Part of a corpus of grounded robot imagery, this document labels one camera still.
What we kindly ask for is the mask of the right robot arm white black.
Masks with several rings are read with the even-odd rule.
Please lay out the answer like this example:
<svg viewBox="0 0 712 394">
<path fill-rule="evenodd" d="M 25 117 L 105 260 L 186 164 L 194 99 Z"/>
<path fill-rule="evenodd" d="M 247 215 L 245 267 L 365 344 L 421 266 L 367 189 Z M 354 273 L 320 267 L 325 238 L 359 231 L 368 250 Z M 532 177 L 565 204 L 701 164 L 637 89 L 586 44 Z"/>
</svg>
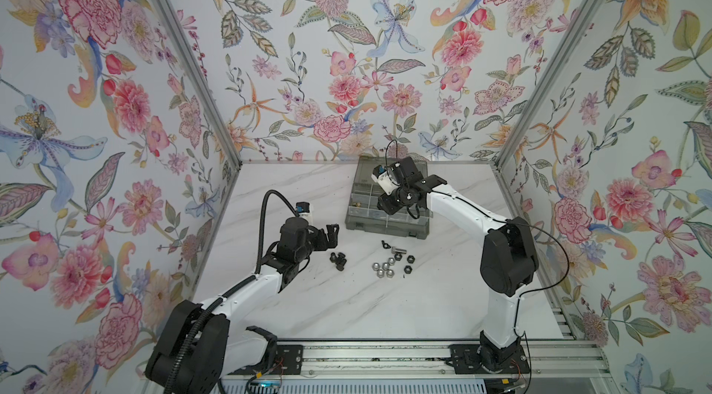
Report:
<svg viewBox="0 0 712 394">
<path fill-rule="evenodd" d="M 530 225 L 484 209 L 438 175 L 422 175 L 411 158 L 376 166 L 372 180 L 382 190 L 378 209 L 386 214 L 406 210 L 416 217 L 428 210 L 483 240 L 479 272 L 490 291 L 475 362 L 491 374 L 504 371 L 524 350 L 520 304 L 539 269 Z"/>
</svg>

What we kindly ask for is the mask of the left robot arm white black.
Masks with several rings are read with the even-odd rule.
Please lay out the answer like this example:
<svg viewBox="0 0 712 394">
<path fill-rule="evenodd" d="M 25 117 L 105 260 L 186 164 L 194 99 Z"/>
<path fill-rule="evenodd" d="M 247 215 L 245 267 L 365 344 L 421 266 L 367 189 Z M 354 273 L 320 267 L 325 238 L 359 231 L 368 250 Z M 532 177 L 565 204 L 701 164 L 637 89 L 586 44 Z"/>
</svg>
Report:
<svg viewBox="0 0 712 394">
<path fill-rule="evenodd" d="M 318 229 L 305 217 L 283 223 L 259 270 L 207 301 L 182 301 L 171 312 L 146 364 L 146 378 L 165 393 L 210 393 L 240 369 L 264 372 L 276 359 L 277 338 L 246 321 L 282 292 L 315 252 L 335 249 L 339 226 Z"/>
</svg>

